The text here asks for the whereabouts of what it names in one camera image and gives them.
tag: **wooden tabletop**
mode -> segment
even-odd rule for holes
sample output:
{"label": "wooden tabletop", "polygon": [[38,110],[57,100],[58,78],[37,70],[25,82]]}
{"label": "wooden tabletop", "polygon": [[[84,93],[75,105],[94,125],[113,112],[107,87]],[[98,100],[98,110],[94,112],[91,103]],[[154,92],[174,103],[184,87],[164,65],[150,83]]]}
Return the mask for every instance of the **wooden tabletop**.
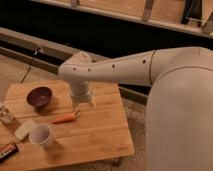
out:
{"label": "wooden tabletop", "polygon": [[[71,123],[51,124],[56,116],[72,112],[69,86],[63,81],[45,81],[10,86],[6,107],[15,120],[9,125],[0,123],[0,145],[17,143],[19,152],[0,164],[0,170],[35,170],[75,163],[117,158],[134,154],[125,111],[117,84],[91,83],[95,106],[79,106],[80,116]],[[53,91],[50,104],[36,111],[27,104],[26,96],[34,88],[47,86]],[[13,135],[26,119],[50,124],[55,138],[49,150],[19,142]]]}

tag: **black cable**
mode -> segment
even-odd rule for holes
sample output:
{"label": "black cable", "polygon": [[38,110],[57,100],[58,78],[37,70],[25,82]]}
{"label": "black cable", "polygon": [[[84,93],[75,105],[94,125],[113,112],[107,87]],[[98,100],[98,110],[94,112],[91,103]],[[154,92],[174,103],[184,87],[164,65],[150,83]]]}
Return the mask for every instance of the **black cable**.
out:
{"label": "black cable", "polygon": [[29,63],[29,67],[28,67],[28,69],[27,69],[26,74],[24,75],[24,77],[23,77],[22,80],[21,80],[21,84],[24,82],[25,78],[26,78],[27,75],[29,74],[29,72],[30,72],[30,70],[31,70],[31,68],[32,68],[34,56],[37,55],[37,53],[39,52],[40,49],[41,49],[41,48],[39,47],[39,48],[35,51],[35,53],[33,54],[33,57],[31,57],[31,60],[30,60],[30,63]]}
{"label": "black cable", "polygon": [[26,74],[24,75],[24,77],[23,77],[22,80],[21,80],[21,84],[24,82],[25,78],[26,78],[27,75],[29,74],[29,72],[30,72],[30,70],[31,70],[31,68],[32,68],[33,60],[34,60],[34,57],[31,58],[29,67],[28,67],[28,69],[27,69],[27,72],[26,72]]}

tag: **purple bowl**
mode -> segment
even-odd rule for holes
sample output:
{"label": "purple bowl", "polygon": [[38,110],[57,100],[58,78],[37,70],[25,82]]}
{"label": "purple bowl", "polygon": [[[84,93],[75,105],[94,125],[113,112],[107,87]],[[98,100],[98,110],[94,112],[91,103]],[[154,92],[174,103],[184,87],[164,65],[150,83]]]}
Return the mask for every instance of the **purple bowl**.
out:
{"label": "purple bowl", "polygon": [[35,108],[44,107],[49,104],[52,97],[52,91],[48,87],[38,87],[33,89],[27,95],[27,103]]}

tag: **carrot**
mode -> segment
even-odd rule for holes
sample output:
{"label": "carrot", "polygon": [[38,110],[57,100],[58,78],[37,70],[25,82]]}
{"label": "carrot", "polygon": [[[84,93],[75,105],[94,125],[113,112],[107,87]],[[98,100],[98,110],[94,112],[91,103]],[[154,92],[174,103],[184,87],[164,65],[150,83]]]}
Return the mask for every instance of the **carrot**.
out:
{"label": "carrot", "polygon": [[76,112],[68,113],[63,116],[59,116],[55,118],[52,123],[53,124],[58,124],[58,123],[63,123],[63,122],[71,122],[74,121],[78,116],[79,116],[80,110],[77,110]]}

